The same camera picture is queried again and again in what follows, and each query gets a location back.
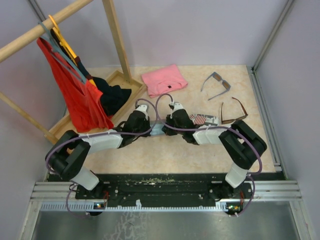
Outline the light blue cleaning cloth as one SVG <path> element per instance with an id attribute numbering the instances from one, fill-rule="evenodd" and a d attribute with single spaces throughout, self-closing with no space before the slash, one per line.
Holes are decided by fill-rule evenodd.
<path id="1" fill-rule="evenodd" d="M 165 135 L 164 131 L 162 130 L 162 128 L 164 127 L 163 124 L 161 123 L 157 123 L 151 130 L 150 132 L 150 136 L 151 137 L 156 137 L 156 136 L 162 136 Z"/>

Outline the pink glasses case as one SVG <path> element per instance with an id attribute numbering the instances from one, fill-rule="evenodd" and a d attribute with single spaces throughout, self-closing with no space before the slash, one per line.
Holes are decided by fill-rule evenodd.
<path id="1" fill-rule="evenodd" d="M 162 124 L 161 122 L 155 122 L 155 121 L 151 121 L 150 122 L 150 126 L 155 126 L 156 124 Z"/>

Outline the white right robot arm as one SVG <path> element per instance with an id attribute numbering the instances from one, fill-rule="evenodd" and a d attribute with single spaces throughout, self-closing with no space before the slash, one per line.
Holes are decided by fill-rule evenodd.
<path id="1" fill-rule="evenodd" d="M 182 135 L 193 145 L 222 145 L 233 161 L 225 176 L 223 192 L 229 198 L 235 198 L 241 192 L 241 184 L 250 175 L 249 170 L 258 161 L 262 171 L 261 156 L 267 150 L 266 142 L 243 120 L 236 120 L 229 126 L 219 126 L 216 117 L 200 115 L 196 121 L 185 109 L 168 114 L 162 131 L 167 136 Z"/>

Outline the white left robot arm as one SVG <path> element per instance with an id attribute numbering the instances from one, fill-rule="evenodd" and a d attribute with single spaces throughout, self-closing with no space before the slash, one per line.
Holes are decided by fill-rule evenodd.
<path id="1" fill-rule="evenodd" d="M 140 136 L 150 136 L 151 126 L 148 105 L 139 105 L 122 127 L 95 134 L 78 134 L 66 131 L 45 157 L 46 165 L 65 182 L 76 183 L 86 189 L 91 197 L 103 195 L 100 179 L 86 167 L 88 155 L 107 149 L 119 149 L 130 145 Z"/>

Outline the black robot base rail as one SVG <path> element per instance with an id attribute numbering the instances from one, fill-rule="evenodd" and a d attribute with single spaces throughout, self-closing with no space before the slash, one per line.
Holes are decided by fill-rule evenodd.
<path id="1" fill-rule="evenodd" d="M 262 193 L 265 200 L 277 190 L 285 176 L 280 172 L 261 173 L 233 188 L 225 174 L 98 174 L 100 183 L 93 190 L 70 185 L 46 202 L 60 209 L 87 211 L 223 211 L 240 213 L 244 203 Z"/>

